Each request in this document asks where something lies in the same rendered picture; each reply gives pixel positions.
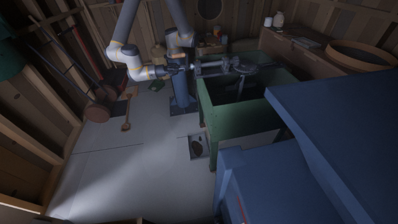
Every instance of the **robotic arm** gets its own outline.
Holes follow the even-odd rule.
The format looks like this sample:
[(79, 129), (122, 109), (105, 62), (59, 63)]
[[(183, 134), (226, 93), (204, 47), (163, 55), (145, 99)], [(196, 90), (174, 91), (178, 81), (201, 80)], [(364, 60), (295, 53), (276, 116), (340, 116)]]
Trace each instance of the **robotic arm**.
[[(196, 47), (198, 33), (189, 26), (181, 0), (165, 1), (177, 26), (177, 28), (165, 31), (167, 57), (172, 58), (172, 54), (183, 52), (182, 47)], [(164, 67), (164, 65), (143, 66), (137, 46), (127, 44), (139, 3), (140, 0), (124, 1), (112, 41), (104, 51), (105, 57), (115, 62), (125, 63), (128, 67), (129, 78), (134, 81), (152, 80), (165, 74), (175, 75), (175, 65), (174, 67), (171, 65), (170, 68)]]

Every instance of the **wooden spoon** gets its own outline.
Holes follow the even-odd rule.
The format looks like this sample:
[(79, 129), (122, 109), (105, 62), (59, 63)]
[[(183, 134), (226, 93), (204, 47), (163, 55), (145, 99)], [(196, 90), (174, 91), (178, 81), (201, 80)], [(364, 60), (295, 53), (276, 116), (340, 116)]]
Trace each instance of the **wooden spoon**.
[(122, 125), (121, 132), (128, 132), (131, 128), (131, 124), (129, 123), (129, 110), (130, 110), (130, 99), (133, 96), (131, 93), (127, 95), (127, 111), (126, 111), (126, 122)]

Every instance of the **concrete floor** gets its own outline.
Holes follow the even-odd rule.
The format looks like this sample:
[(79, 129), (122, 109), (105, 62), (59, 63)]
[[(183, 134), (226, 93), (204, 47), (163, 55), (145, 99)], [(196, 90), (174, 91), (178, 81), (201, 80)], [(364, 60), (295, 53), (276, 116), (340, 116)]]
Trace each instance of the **concrete floor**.
[[(120, 132), (125, 116), (103, 124), (87, 121), (47, 216), (74, 224), (141, 216), (156, 224), (213, 223), (216, 175), (209, 158), (189, 157), (188, 134), (203, 131), (199, 114), (170, 117), (170, 80), (158, 93), (147, 89), (150, 83), (140, 82), (138, 97), (131, 99), (129, 132)], [(220, 148), (269, 144), (276, 133), (220, 142)]]

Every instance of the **drawer handle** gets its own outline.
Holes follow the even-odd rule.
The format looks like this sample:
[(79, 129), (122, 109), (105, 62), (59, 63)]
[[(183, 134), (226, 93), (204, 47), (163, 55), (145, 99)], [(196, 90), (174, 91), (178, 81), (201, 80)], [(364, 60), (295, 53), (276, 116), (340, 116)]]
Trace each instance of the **drawer handle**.
[(314, 62), (317, 61), (317, 59), (316, 59), (315, 57), (312, 57), (312, 55), (310, 55), (310, 54), (304, 53), (304, 55), (305, 55), (306, 57), (310, 58), (311, 60), (313, 60)]
[(274, 38), (278, 39), (279, 41), (283, 41), (283, 38), (281, 38), (281, 37), (279, 37), (277, 35), (274, 35)]

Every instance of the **ceramic jug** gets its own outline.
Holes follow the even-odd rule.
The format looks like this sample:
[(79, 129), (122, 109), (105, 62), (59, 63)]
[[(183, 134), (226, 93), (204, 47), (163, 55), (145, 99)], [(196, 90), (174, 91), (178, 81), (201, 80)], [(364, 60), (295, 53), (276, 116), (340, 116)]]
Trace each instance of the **ceramic jug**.
[(274, 20), (272, 21), (272, 26), (274, 27), (283, 27), (285, 23), (285, 17), (283, 16), (284, 12), (276, 11), (277, 14), (274, 16)]

